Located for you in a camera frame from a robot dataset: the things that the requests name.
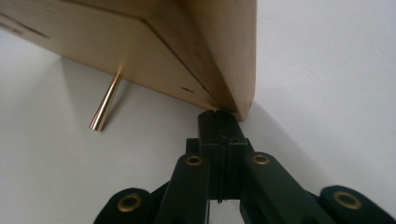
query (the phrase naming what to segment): brass grommet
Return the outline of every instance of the brass grommet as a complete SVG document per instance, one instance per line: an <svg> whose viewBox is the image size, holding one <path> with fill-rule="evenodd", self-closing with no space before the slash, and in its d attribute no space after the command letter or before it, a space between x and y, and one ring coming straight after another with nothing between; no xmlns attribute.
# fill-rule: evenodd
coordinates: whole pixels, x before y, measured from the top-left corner
<svg viewBox="0 0 396 224"><path fill-rule="evenodd" d="M359 200L355 195L345 192L345 191L336 191L332 195L336 202L343 205L349 209L360 209L361 208L361 200Z"/></svg>
<svg viewBox="0 0 396 224"><path fill-rule="evenodd" d="M270 163L270 159L268 159L268 157L263 155L254 155L253 161L259 165L266 165Z"/></svg>
<svg viewBox="0 0 396 224"><path fill-rule="evenodd" d="M202 158L199 156L190 156L186 159L188 165L199 165L202 163Z"/></svg>
<svg viewBox="0 0 396 224"><path fill-rule="evenodd" d="M140 204L142 204L142 199L137 193L133 193L123 196L117 203L117 207L121 212L132 212L138 208Z"/></svg>

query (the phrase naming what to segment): brass pin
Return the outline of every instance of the brass pin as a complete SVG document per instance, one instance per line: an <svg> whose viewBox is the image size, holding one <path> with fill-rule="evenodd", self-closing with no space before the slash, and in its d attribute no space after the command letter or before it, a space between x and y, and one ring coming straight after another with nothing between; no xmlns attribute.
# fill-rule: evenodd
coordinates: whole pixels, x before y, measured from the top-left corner
<svg viewBox="0 0 396 224"><path fill-rule="evenodd" d="M116 91L118 86L120 85L120 81L122 76L120 72L118 72L111 80L110 86L106 91L105 96L103 97L102 103L99 105L98 110L96 111L95 116L91 122L90 128L94 131L102 131L106 122L106 117L108 112L110 111L111 103L113 102L114 96L116 95Z"/></svg>

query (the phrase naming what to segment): black plastic part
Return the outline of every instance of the black plastic part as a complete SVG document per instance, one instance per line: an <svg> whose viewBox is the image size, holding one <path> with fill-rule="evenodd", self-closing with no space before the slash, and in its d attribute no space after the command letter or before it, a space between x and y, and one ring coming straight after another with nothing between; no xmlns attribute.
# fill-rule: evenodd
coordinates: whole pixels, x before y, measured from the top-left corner
<svg viewBox="0 0 396 224"><path fill-rule="evenodd" d="M141 202L136 209L130 212L121 212L118 208L120 200L127 196L137 194ZM102 209L94 224L146 224L149 216L152 199L150 194L142 189L125 189L115 194Z"/></svg>
<svg viewBox="0 0 396 224"><path fill-rule="evenodd" d="M245 190L251 193L268 223L334 223L274 157L248 153L245 165Z"/></svg>
<svg viewBox="0 0 396 224"><path fill-rule="evenodd" d="M206 111L199 115L200 152L211 162L210 198L240 197L240 164L248 152L248 142L232 114Z"/></svg>
<svg viewBox="0 0 396 224"><path fill-rule="evenodd" d="M341 186L323 189L319 204L339 224L394 224L396 221L356 190Z"/></svg>
<svg viewBox="0 0 396 224"><path fill-rule="evenodd" d="M206 111L198 120L199 138L187 139L170 182L115 194L94 224L207 224L210 199L239 199L247 224L396 224L353 189L305 191L274 157L254 152L233 115Z"/></svg>
<svg viewBox="0 0 396 224"><path fill-rule="evenodd" d="M210 163L201 154L177 161L155 224L206 224L209 216Z"/></svg>

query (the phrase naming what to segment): wooden board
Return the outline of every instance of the wooden board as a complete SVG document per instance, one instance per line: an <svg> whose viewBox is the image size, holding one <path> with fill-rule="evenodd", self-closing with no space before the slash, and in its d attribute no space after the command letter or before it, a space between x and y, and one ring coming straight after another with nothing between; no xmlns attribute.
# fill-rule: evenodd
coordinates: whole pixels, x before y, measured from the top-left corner
<svg viewBox="0 0 396 224"><path fill-rule="evenodd" d="M256 2L0 0L0 27L206 109L248 114Z"/></svg>

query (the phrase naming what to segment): brass rod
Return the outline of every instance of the brass rod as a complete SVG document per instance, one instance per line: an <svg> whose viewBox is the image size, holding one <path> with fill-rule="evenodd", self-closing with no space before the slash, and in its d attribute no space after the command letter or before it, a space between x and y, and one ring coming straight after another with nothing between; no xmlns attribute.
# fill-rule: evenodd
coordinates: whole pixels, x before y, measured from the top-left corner
<svg viewBox="0 0 396 224"><path fill-rule="evenodd" d="M110 86L106 91L105 96L103 97L102 103L99 105L98 110L96 111L95 116L90 125L90 129L94 131L102 131L106 122L106 117L108 112L110 111L111 103L113 102L114 96L116 95L117 88L120 84L122 77L120 72L118 72L111 80Z"/></svg>

